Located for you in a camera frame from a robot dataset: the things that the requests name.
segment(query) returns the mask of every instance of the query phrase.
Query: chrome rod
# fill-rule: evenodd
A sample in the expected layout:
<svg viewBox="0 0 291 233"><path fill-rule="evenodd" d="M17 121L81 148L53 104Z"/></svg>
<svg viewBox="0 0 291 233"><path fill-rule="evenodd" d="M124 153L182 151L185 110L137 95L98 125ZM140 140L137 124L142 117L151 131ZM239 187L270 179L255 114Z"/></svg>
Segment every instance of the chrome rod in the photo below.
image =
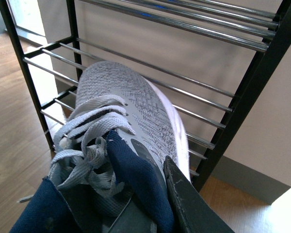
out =
<svg viewBox="0 0 291 233"><path fill-rule="evenodd" d="M184 90L179 89L179 88L177 88L177 87L175 87L175 86L172 86L172 85L170 85L170 84L163 83L163 82L161 82L161 81L158 81L158 80L155 80L155 79L153 79L153 78L150 78L150 77L148 77L148 76L146 76L146 75L143 75L143 77L145 77L146 79L148 79L148 80L151 81L152 83L155 83L155 84L157 84L157 85L163 86L163 87L168 88L168 89L170 89L170 90L176 91L176 92L181 93L181 94L183 94L183 95L185 95L185 96L191 97L191 98L193 98L194 100L200 101L200 102L202 102L202 103L208 104L208 105L210 105L210 106L212 106L212 107L215 107L215 108L221 109L221 110L226 111L226 112L232 112L232 109L231 109L231 108L228 108L228 107L226 107L226 106L224 106L224 105L221 105L221 104L219 104L219 103L215 103L215 102L213 102L213 101L211 101L211 100L207 100L207 99L205 99L205 98L202 98L202 97L200 97L200 96L194 95L194 94L192 94L192 93L190 93L190 92L184 91Z"/></svg>
<svg viewBox="0 0 291 233"><path fill-rule="evenodd" d="M147 62L141 61L141 60L139 60L139 59L136 59L136 58L133 58L133 57L130 57L130 56L124 55L124 54L122 54L122 53L119 53L119 52L116 52L116 51L113 51L113 50L107 49L107 48L105 48L105 47L99 46L99 45L94 44L94 43L92 43L92 42L89 42L89 41L86 41L86 40L83 40L83 39L80 39L80 38L78 38L77 40L78 40L79 42L82 42L82 43L85 43L85 44L87 44L87 45L93 46L93 47L95 47L95 48L97 48L97 49L100 49L100 50L103 50L103 51L105 51L105 52L112 53L112 54L114 54L114 55L117 55L117 56L123 57L123 58L128 59L128 60L131 60L131 61L133 61L133 62L137 62L137 63L142 64L142 65L144 65L144 66L150 67L150 68L152 68L152 69L156 69L156 70L158 70L158 71L160 71L160 72L163 72L163 73L165 73L165 74L169 74L169 75L175 76L176 78L180 78L180 79L182 79L182 80L186 80L186 81L188 81L188 82L194 83L194 84L196 84L196 85L198 85L198 86L202 86L202 87L204 87L204 88L207 88L207 89L209 89L209 90L215 91L215 92L220 93L220 94L222 94L222 95L229 96L229 97L234 97L234 94L233 94L233 93L228 92L228 91L225 91L225 90L222 90L222 89L220 89L220 88L217 88L217 87L214 87L214 86L208 85L208 84L206 84L206 83L203 83L203 82L200 82L200 81L197 81L197 80L194 80L194 79L188 78L188 77L186 77L186 76L183 76L183 75L180 75L180 74L174 73L174 72L169 71L169 70L167 70L167 69L160 68L160 67L158 67L158 66L155 66L155 65L152 65L152 64L150 64L150 63L147 63Z"/></svg>
<svg viewBox="0 0 291 233"><path fill-rule="evenodd" d="M266 21L266 20L259 19L259 18L239 15L239 14L228 12L228 11L223 11L223 10L218 10L218 9L214 9L214 8L210 8L210 7L206 7L206 6L196 5L195 3L186 2L186 1L182 1L182 0L172 0L172 1L156 0L156 1L168 3L171 5L186 7L186 8L192 9L192 10L197 10L197 11L201 11L201 12L205 12L205 13L209 13L209 14L214 14L214 15L221 16L221 17L236 19L236 20L239 20L242 22L259 25L259 26L263 26L266 28L270 28L270 29L275 29L278 26L278 23L276 23L276 22Z"/></svg>
<svg viewBox="0 0 291 233"><path fill-rule="evenodd" d="M58 99L54 99L54 101L55 101L56 103L60 104L61 106L65 107L65 108L67 108L67 109L69 109L69 110L71 110L71 111L74 111L74 108L70 107L69 105L67 105L67 104L65 104L65 103L63 103L63 102L61 102L60 100L58 100Z"/></svg>
<svg viewBox="0 0 291 233"><path fill-rule="evenodd" d="M245 13L249 13L252 15L263 16L263 17L271 18L271 19L273 19L276 16L276 14L272 13L272 12L261 11L261 10L257 10L257 9L253 9L253 8L246 8L246 7L238 6L238 5L232 5L232 4L228 4L225 2L221 2L221 1L213 1L213 0L193 0L193 1L194 2L202 2L202 3L209 4L209 5L219 6L219 7L224 7L227 9L245 12Z"/></svg>
<svg viewBox="0 0 291 233"><path fill-rule="evenodd" d="M188 32L208 36L210 38L222 40L230 44L238 45L238 46L251 49L251 50L265 52L269 46L267 43L264 43L264 42L222 33L219 31L212 30L212 29L203 28L194 24L190 24L185 21L163 17L160 15L152 14L146 11L140 11L140 10L122 6L119 4L105 2L103 0L80 0L80 1L91 3L91 4L94 4L106 9L110 9L113 11L122 12L126 15L143 18L143 19L157 22L160 24L164 24L170 27L174 27L174 28L182 29Z"/></svg>
<svg viewBox="0 0 291 233"><path fill-rule="evenodd" d="M59 55L57 55L57 54L55 54L53 52L50 52L48 50L42 49L42 52L47 54L47 55L49 55L49 56L51 56L51 57L54 57L54 58L56 58L58 60L61 60L62 62L65 62L65 63L70 64L70 65L72 65L72 66L74 66L76 68L79 68L81 70L85 70L86 69L85 66L82 66L82 65L80 65L79 63L76 63L76 62L72 62L72 61L70 61L70 60L68 60L68 59L66 59L66 58L64 58L62 56L59 56Z"/></svg>
<svg viewBox="0 0 291 233"><path fill-rule="evenodd" d="M199 174L196 171L193 171L192 169L190 169L190 174L193 176L199 176Z"/></svg>
<svg viewBox="0 0 291 233"><path fill-rule="evenodd" d="M56 121L57 123L59 123L59 124L61 124L61 125L64 125L64 124L65 124L64 122L62 122L62 121L60 121L60 120L58 120L58 119L52 117L50 114L48 114L48 113L47 113L46 111L44 111L44 110L41 110L40 113L42 113L43 115L47 116L48 118L50 118L50 119Z"/></svg>
<svg viewBox="0 0 291 233"><path fill-rule="evenodd" d="M82 51L82 50L76 49L76 48L74 48L74 47L71 47L71 46L66 45L66 44L63 44L63 43L59 43L59 44L60 44L62 47L65 47L65 48L67 48L67 49L69 49L69 50L72 50L72 51L74 51L74 52L76 52L76 53L78 53L78 54L85 55L85 56L90 57L90 58L92 58L92 59L94 59L94 60L103 61L100 57L94 56L94 55L92 55L92 54L90 54L90 53L84 52L84 51Z"/></svg>
<svg viewBox="0 0 291 233"><path fill-rule="evenodd" d="M201 22L211 23L214 25L219 25L225 28L234 29L236 31L240 31L243 33L248 33L251 35L262 36L263 38L272 39L275 36L275 32L257 28L257 27L250 27L244 24L237 24L228 21L224 21L217 18L212 18L206 15L200 15L193 11L183 11L182 9L170 7L168 5L158 5L154 2L150 2L147 0L123 0L124 2L130 2L132 4L147 7L150 9L159 10L162 12L167 12L170 14L174 14L177 16L187 17L190 19L199 20Z"/></svg>
<svg viewBox="0 0 291 233"><path fill-rule="evenodd" d="M75 80L73 80L73 79L71 79L71 78L69 78L69 77L67 77L67 76L55 71L55 70L50 70L50 69L47 69L45 67L42 67L42 66L38 65L37 63L34 63L33 61L31 61L27 57L23 58L23 61L26 62L27 64L30 64L30 65L32 65L34 67L37 67L37 68L39 68L41 70L44 70L44 71L54 75L56 79L58 79L58 80L60 80L60 81L62 81L64 83L67 83L67 84L70 84L70 85L73 85L73 86L78 86L78 84L79 84L77 81L75 81Z"/></svg>
<svg viewBox="0 0 291 233"><path fill-rule="evenodd" d="M210 141L207 141L207 140L205 140L203 138L200 138L198 136L195 136L195 135L193 135L191 133L186 133L186 135L187 135L188 139L191 142L195 142L195 143L197 143L197 144L199 144L201 146L204 146L206 148L209 148L211 150L213 150L214 147L215 147L215 145L213 143L211 143Z"/></svg>
<svg viewBox="0 0 291 233"><path fill-rule="evenodd" d="M190 153L190 154L193 154L194 156L196 156L196 157L198 157L198 158L200 158L200 159L202 159L202 160L207 160L207 158L206 158L204 155L202 155L202 154L200 154L200 153L197 153L197 152L194 151L194 150L189 149L189 153Z"/></svg>
<svg viewBox="0 0 291 233"><path fill-rule="evenodd" d="M72 91L69 91L69 93L70 93L71 95L73 95L73 96L77 96L77 94L74 93L74 92L72 92Z"/></svg>
<svg viewBox="0 0 291 233"><path fill-rule="evenodd" d="M182 113L184 113L184 114L186 114L186 115L188 115L188 116L194 117L195 119L198 119L198 120L200 120L200 121L203 121L203 122L205 122L205 123L207 123L207 124L210 124L210 125L212 125L212 126L214 126L214 127L217 127L218 129L223 130L223 129L225 129L225 127L226 127L224 124L221 124L221 123L219 123L219 122L217 122L217 121L215 121L215 120L212 120L212 119L209 119L209 118L207 118L207 117L204 117L204 116L198 115L198 114L196 114L196 113L190 112L189 110L186 110L186 109L181 108L181 107L179 107L179 106L176 106L176 105L174 105L174 104L173 104L173 106L174 106L174 107L175 107L179 112L182 112Z"/></svg>

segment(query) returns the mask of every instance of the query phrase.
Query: white wall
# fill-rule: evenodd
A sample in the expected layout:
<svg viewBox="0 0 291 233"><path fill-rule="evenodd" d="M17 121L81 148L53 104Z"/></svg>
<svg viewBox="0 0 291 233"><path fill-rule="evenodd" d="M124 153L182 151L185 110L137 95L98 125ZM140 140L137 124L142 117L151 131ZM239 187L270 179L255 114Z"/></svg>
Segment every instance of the white wall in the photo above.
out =
<svg viewBox="0 0 291 233"><path fill-rule="evenodd" d="M53 6L51 9L47 9L49 3ZM275 12L280 1L242 0L235 3ZM48 39L50 37L59 39L60 34L69 32L64 5L63 0L39 1ZM86 3L76 1L76 8L81 38L231 92L235 92L254 55L253 51L238 46ZM57 26L56 21L61 21L61 25ZM124 63L145 75L175 84L221 104L228 105L230 101L230 98L143 68L133 62L110 56L92 47L82 46L81 48L100 55L104 59ZM83 61L86 65L93 62L86 59ZM62 66L62 63L56 63L53 66L66 75L68 75L67 72L74 72L64 68L66 66ZM163 91L174 103L186 106L189 110L201 112L218 121L223 116L222 111L212 110L207 105L196 103L190 98L168 90ZM213 127L185 115L182 117L188 131L205 139L211 139L215 131ZM226 156L291 185L291 50L288 51L283 63L267 84L257 104L228 148Z"/></svg>
<svg viewBox="0 0 291 233"><path fill-rule="evenodd" d="M291 46L225 156L291 186Z"/></svg>

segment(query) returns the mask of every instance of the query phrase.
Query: wooden floor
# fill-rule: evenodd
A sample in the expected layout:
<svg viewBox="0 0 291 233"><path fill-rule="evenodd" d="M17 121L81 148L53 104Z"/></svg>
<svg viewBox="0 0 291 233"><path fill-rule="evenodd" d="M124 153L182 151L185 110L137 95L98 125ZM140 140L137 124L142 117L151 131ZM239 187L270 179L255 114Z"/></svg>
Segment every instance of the wooden floor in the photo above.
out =
<svg viewBox="0 0 291 233"><path fill-rule="evenodd" d="M0 233L8 232L47 175L50 151L7 35L0 36ZM273 207L210 178L201 195L237 233L291 232Z"/></svg>

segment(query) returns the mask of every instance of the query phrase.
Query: metal shoe rack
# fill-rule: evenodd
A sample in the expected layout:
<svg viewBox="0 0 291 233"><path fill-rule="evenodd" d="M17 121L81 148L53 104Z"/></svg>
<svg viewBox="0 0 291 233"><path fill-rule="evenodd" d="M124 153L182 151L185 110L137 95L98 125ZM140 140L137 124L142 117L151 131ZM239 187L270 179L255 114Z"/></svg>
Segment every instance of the metal shoe rack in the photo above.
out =
<svg viewBox="0 0 291 233"><path fill-rule="evenodd" d="M180 94L186 95L192 98L194 101L200 101L224 112L224 116L221 122L217 122L202 116L202 113L191 112L185 109L185 106L175 105L176 109L193 117L196 121L201 121L205 124L210 124L216 127L215 134L213 135L211 141L205 140L198 135L193 135L192 133L187 132L187 137L190 143L190 155L191 157L193 156L200 160L196 171L191 170L191 174L193 175L193 185L197 191L199 191L229 146L237 130L240 128L251 107L254 105L255 101L259 97L272 73L276 69L277 65L291 44L291 0L283 0L276 13L249 9L215 0L116 0L113 2L108 2L105 0L80 1L112 11L121 12L130 16L142 18L144 20L154 21L156 23L174 27L179 30L186 30L192 33L204 35L256 51L256 54L242 81L240 82L236 93L230 93L215 86L196 81L190 77L174 73L154 64L149 64L145 61L138 60L136 58L121 54L108 48L101 47L99 45L93 44L92 42L79 38L75 3L73 0L67 0L66 2L71 36L37 48L34 51L24 53L15 30L8 4L5 0L0 0L0 11L13 43L43 130L44 132L47 132L46 138L51 150L54 150L53 141L49 133L49 128L45 117L51 117L55 121L58 120L48 115L45 110L54 103L59 103L63 107L73 110L71 107L62 103L61 99L67 95L73 94L73 91L77 89L78 82L54 70L46 69L31 60L31 58L42 53L46 53L51 57L60 59L69 65L75 66L77 70L77 76L79 78L82 71L86 68L82 65L81 55L97 59L96 56L89 54L86 51L80 50L80 43L85 43L87 45L91 45L98 49L112 53L116 56L122 57L123 59L129 59L168 75L175 76L181 80L185 80L186 82L191 82L194 85L207 88L209 91L217 92L224 96L230 97L231 101L229 106L223 106L211 100L200 97L195 93L188 93L187 91L181 90L176 86L172 86L170 84L163 83L151 77L145 76L145 78L158 86L163 86ZM142 6L142 8L136 9L134 8L135 5ZM152 13L150 13L147 11L147 8L154 9L154 11L151 11ZM169 16L162 16L160 15L161 12L168 13ZM175 19L173 17L174 15L189 18L190 20L193 19L195 20L195 23L189 23L187 21ZM233 31L239 31L242 32L243 36L236 36L232 33L222 33L217 30L199 26L199 22L214 24L216 26L229 28ZM247 34L257 36L259 40L246 38ZM75 60L69 61L51 52L52 50L59 47L65 47L66 49L72 50L74 52ZM70 83L71 87L60 93L52 101L41 105L36 89L33 85L28 65L38 67L53 74L56 79ZM204 153L201 154L198 151L195 151L194 149L196 147L204 148Z"/></svg>

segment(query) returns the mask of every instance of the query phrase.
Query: blue cloth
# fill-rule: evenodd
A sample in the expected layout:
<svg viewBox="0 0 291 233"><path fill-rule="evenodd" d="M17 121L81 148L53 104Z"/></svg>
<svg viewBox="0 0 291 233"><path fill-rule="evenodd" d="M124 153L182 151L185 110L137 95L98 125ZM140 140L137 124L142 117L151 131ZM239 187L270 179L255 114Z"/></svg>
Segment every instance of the blue cloth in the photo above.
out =
<svg viewBox="0 0 291 233"><path fill-rule="evenodd" d="M66 201L45 177L10 233L81 233Z"/></svg>
<svg viewBox="0 0 291 233"><path fill-rule="evenodd" d="M116 181L129 183L162 233L171 233L174 216L152 164L137 156L114 130L107 137L107 152Z"/></svg>

